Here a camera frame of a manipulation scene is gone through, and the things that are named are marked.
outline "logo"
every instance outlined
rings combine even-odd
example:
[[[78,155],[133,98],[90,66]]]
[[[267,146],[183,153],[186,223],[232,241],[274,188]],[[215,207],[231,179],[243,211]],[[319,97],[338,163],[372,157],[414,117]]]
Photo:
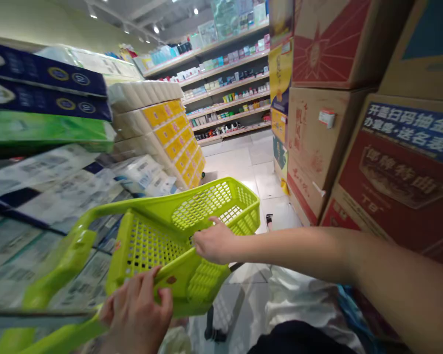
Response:
[[[58,67],[51,66],[50,68],[48,68],[48,73],[56,80],[59,81],[69,80],[69,74]]]
[[[81,103],[79,103],[79,109],[82,112],[85,112],[85,113],[88,113],[88,114],[94,113],[96,111],[94,105],[92,103],[88,103],[88,102],[81,102]]]
[[[58,98],[56,101],[57,105],[66,111],[75,110],[75,103],[67,98]]]
[[[82,86],[87,86],[88,84],[90,84],[90,80],[87,76],[85,76],[84,74],[81,73],[73,73],[72,74],[72,79],[78,83],[79,85]]]

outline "wall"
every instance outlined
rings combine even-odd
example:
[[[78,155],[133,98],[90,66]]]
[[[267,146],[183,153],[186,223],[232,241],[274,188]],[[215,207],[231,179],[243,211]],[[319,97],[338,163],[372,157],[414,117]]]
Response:
[[[59,0],[0,0],[0,37],[42,45],[67,44],[97,53],[118,53],[129,43],[140,54],[155,47]]]

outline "ceiling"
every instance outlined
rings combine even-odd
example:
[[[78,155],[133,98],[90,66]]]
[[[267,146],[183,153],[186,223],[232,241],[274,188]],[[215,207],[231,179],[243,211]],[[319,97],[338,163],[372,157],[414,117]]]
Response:
[[[213,19],[210,0],[64,0],[67,5],[88,13],[91,5],[99,20],[118,28],[126,24],[130,33],[161,44],[178,41],[196,31],[197,26]],[[154,32],[154,25],[159,34]]]

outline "blue tissue box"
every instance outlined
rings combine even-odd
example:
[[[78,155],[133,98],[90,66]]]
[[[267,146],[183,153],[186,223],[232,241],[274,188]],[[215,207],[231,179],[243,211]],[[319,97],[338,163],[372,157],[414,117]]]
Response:
[[[112,121],[105,98],[84,97],[3,79],[0,79],[0,110]]]
[[[0,77],[76,94],[107,96],[102,74],[0,45]]]

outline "hand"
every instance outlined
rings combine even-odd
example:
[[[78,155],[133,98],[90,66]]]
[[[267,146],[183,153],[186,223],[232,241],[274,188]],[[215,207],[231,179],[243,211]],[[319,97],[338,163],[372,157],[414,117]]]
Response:
[[[156,354],[172,318],[172,294],[159,289],[153,298],[154,277],[161,267],[134,276],[104,303],[99,319],[110,327],[108,339],[120,354]]]
[[[217,217],[212,216],[208,220],[215,225],[193,234],[197,253],[213,263],[223,265],[232,262],[232,250],[236,247],[238,236]]]

